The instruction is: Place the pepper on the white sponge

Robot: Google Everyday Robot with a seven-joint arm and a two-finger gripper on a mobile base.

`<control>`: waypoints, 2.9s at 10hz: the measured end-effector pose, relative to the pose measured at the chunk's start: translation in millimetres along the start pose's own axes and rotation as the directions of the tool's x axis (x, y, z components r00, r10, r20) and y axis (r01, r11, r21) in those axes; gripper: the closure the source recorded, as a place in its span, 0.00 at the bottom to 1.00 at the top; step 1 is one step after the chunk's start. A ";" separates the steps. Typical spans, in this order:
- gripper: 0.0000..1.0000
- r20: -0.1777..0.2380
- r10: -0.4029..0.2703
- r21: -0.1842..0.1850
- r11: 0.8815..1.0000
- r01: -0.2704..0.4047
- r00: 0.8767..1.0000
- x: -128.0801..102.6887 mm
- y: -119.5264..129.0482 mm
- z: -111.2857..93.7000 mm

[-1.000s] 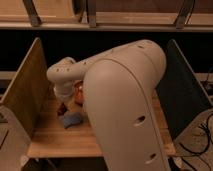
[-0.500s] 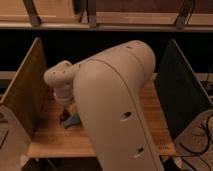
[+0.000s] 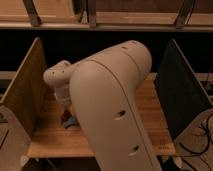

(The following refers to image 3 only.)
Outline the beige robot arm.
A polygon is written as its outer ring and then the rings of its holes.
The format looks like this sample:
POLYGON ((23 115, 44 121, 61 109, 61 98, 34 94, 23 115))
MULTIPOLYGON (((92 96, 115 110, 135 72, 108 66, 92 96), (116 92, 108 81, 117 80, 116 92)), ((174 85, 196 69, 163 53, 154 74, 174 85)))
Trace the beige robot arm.
POLYGON ((135 100, 151 66, 147 47, 130 40, 43 74, 63 107, 74 109, 101 171, 162 171, 135 100))

